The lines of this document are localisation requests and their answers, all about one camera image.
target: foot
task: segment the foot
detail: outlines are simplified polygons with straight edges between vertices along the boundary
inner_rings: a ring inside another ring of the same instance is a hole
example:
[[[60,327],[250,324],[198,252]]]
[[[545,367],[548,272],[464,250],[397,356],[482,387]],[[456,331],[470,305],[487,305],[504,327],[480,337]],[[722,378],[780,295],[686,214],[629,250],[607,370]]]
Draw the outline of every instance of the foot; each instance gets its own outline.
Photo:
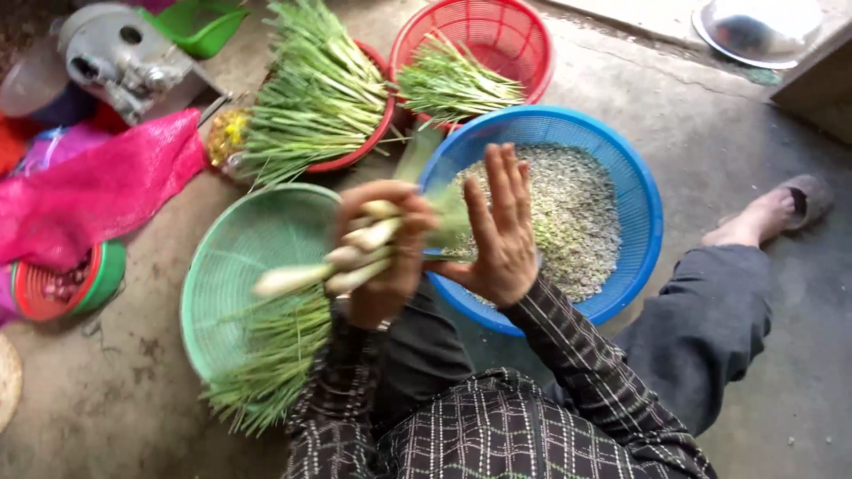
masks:
[[[790,188],[776,188],[752,201],[701,239],[703,246],[747,245],[760,247],[790,224],[796,201]]]

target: woman's left hand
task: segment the woman's left hand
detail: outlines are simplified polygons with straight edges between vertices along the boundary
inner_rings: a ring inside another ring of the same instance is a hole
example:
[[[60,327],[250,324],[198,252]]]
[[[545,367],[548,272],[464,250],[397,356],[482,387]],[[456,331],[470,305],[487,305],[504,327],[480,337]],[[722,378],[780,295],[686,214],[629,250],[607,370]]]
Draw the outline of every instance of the woman's left hand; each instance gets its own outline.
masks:
[[[361,214],[361,205],[386,199],[403,210],[403,224],[395,236],[396,254],[390,268],[352,291],[348,321],[353,326],[376,329],[383,320],[392,320],[414,294],[422,271],[423,237],[438,227],[429,203],[418,194],[416,185],[394,180],[368,182],[341,193],[337,215],[337,244],[348,232],[349,222]]]

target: red bowl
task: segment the red bowl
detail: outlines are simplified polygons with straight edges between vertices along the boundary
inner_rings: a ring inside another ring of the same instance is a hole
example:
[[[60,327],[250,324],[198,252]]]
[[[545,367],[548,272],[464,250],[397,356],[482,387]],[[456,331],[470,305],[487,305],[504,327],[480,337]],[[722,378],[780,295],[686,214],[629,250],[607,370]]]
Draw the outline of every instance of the red bowl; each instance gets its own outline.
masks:
[[[382,57],[376,49],[371,47],[370,45],[359,42],[358,40],[353,40],[358,48],[364,52],[364,55],[367,55],[367,58],[370,59],[373,65],[378,68],[378,71],[382,74],[384,79],[388,78],[388,62]],[[263,79],[263,84],[269,81],[269,78],[272,76],[272,73],[268,74],[266,78]],[[394,116],[394,106],[396,105],[396,97],[391,95],[388,92],[388,101],[384,105],[384,115],[382,115],[382,120],[378,122],[378,126],[376,127],[376,131],[367,138],[367,141],[364,142],[357,150],[352,153],[345,154],[338,159],[332,159],[329,161],[324,161],[322,163],[311,164],[305,172],[307,173],[323,173],[325,171],[333,171],[333,170],[341,170],[354,164],[356,161],[361,159],[364,155],[370,152],[382,139],[385,133],[388,133],[390,129],[391,119]]]
[[[56,274],[49,269],[18,261],[12,272],[12,294],[18,309],[28,319],[47,321],[70,313],[86,296],[101,268],[101,248],[92,248],[89,275],[83,280],[77,293],[67,303],[44,297],[44,286]]]
[[[553,42],[541,17],[521,0],[443,0],[415,14],[394,40],[390,50],[390,81],[412,63],[413,54],[427,33],[440,30],[455,43],[463,43],[483,65],[524,85],[532,105],[541,99],[553,78]],[[403,107],[404,99],[397,100]],[[421,122],[432,118],[417,113]],[[446,132],[463,124],[439,124]]]

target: metal bowl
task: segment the metal bowl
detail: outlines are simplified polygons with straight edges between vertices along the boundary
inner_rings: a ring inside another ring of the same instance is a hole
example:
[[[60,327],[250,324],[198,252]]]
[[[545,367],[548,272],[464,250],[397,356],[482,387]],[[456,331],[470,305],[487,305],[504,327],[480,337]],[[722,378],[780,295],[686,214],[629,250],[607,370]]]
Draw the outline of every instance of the metal bowl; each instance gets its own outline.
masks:
[[[693,25],[713,48],[749,65],[793,68],[820,34],[815,0],[711,0]]]

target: plaid shirt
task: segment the plaid shirt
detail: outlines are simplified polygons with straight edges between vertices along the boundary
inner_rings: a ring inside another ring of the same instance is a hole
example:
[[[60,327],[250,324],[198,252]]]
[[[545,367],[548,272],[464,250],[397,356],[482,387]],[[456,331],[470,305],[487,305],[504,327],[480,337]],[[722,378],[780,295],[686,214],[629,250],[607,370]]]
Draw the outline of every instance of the plaid shirt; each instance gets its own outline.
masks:
[[[570,397],[558,405],[509,369],[436,396],[376,442],[368,413],[386,332],[337,321],[287,423],[285,477],[716,477],[695,439],[624,352],[539,276],[502,310]]]

